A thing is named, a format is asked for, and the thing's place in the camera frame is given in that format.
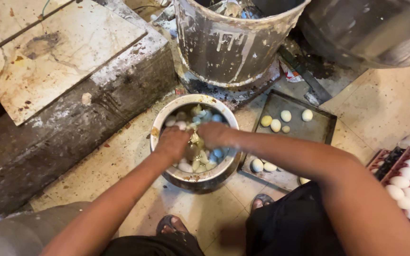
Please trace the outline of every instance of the marble slab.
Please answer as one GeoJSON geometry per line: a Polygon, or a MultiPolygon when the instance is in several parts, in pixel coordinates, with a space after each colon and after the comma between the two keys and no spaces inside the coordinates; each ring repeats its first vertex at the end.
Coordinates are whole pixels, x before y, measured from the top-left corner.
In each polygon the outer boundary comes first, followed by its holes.
{"type": "MultiPolygon", "coordinates": [[[[42,19],[46,0],[0,0],[0,43],[42,19]]],[[[71,0],[50,0],[44,16],[63,7],[71,0]]]]}
{"type": "Polygon", "coordinates": [[[98,3],[75,1],[0,48],[0,102],[20,125],[145,34],[98,3]]]}

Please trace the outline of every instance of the foot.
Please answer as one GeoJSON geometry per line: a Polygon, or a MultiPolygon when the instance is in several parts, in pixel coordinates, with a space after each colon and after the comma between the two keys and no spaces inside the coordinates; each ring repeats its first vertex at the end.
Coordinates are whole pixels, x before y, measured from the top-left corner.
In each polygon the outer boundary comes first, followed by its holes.
{"type": "Polygon", "coordinates": [[[161,231],[162,234],[173,233],[175,231],[188,233],[188,230],[186,229],[185,225],[180,220],[180,218],[173,216],[170,220],[170,223],[172,223],[174,229],[170,228],[168,225],[164,225],[164,229],[161,231]]]}
{"type": "Polygon", "coordinates": [[[262,200],[260,199],[256,199],[254,200],[254,202],[252,203],[252,207],[251,207],[251,212],[253,212],[255,209],[260,208],[260,207],[264,207],[269,205],[269,202],[265,202],[265,204],[262,204],[262,200]]]}

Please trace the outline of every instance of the person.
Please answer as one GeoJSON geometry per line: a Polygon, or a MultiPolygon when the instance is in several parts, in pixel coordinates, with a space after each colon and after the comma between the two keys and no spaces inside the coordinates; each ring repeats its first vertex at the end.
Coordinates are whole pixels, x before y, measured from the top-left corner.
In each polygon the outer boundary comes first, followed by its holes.
{"type": "MultiPolygon", "coordinates": [[[[410,223],[352,154],[291,137],[247,133],[221,123],[198,128],[207,148],[232,147],[313,181],[279,201],[258,195],[247,220],[247,256],[410,255],[410,223]]],[[[157,177],[183,157],[191,131],[166,128],[156,149],[105,191],[42,251],[44,256],[202,256],[178,217],[168,215],[156,236],[111,241],[157,177]]]]}

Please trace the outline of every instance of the human arm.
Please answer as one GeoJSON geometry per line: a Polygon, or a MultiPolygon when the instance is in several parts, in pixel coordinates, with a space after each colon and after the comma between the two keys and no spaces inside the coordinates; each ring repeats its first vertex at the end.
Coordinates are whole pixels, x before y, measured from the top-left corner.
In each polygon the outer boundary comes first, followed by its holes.
{"type": "Polygon", "coordinates": [[[150,185],[178,162],[191,132],[167,128],[159,143],[139,166],[95,199],[42,251],[43,256],[99,255],[150,185]]]}
{"type": "Polygon", "coordinates": [[[220,123],[200,125],[198,134],[207,147],[236,148],[315,180],[347,255],[410,255],[410,223],[352,154],[321,143],[237,131],[220,123]]]}

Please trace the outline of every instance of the hand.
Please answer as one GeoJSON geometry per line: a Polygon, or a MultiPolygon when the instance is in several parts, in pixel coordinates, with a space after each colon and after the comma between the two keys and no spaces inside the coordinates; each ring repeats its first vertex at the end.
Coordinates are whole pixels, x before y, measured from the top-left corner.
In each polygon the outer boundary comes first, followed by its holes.
{"type": "Polygon", "coordinates": [[[193,130],[182,131],[178,126],[167,127],[159,137],[154,153],[169,158],[171,164],[179,162],[193,133],[193,130]]]}
{"type": "Polygon", "coordinates": [[[209,122],[199,125],[197,135],[205,141],[207,148],[213,149],[217,147],[229,147],[228,134],[233,131],[220,122],[209,122]]]}

